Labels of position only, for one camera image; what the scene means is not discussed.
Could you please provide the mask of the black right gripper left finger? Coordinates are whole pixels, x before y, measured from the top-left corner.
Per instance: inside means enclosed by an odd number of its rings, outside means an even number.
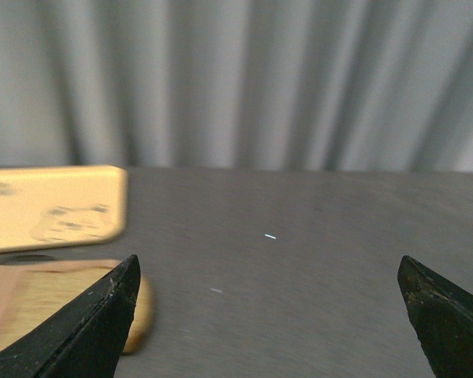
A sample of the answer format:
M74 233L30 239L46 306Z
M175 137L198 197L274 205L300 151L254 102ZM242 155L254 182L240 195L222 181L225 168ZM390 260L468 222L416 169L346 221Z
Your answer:
M0 351L0 377L112 377L140 289L135 254Z

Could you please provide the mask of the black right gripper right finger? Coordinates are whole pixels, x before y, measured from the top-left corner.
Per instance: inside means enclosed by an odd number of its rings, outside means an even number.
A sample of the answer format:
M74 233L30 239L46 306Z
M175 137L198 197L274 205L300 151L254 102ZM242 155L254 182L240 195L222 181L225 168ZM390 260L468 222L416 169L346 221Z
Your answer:
M473 295L408 255L397 281L433 374L473 377Z

